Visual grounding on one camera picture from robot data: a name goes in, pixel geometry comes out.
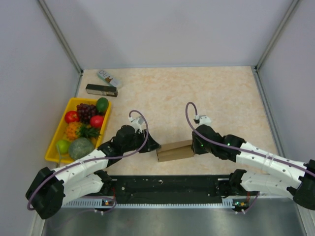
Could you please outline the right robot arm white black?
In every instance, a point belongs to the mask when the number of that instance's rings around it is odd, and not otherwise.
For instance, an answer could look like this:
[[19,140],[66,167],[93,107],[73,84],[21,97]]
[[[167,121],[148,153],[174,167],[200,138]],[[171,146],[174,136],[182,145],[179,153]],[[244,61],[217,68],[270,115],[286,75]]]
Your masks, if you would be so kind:
[[264,174],[237,170],[230,178],[230,190],[237,195],[265,192],[292,199],[298,205],[315,208],[315,161],[307,163],[280,157],[264,151],[235,135],[221,136],[208,125],[200,125],[192,132],[193,141],[205,152],[221,160],[249,165]]

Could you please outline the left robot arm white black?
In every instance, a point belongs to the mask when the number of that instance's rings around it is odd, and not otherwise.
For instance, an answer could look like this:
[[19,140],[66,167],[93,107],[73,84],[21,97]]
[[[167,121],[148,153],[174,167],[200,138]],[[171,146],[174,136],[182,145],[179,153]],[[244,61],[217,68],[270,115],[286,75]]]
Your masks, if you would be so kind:
[[106,195],[112,184],[103,169],[124,157],[157,150],[161,145],[147,129],[122,126],[111,138],[84,157],[66,166],[41,169],[26,192],[28,210],[34,210],[41,219],[55,215],[66,203],[85,195]]

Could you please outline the brown cardboard paper box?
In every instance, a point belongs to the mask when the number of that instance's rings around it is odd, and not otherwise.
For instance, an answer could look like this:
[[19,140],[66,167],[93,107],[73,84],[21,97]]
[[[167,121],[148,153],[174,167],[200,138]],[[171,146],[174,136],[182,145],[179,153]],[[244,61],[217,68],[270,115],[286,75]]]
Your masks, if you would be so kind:
[[192,140],[164,144],[157,149],[158,162],[186,159],[193,156]]

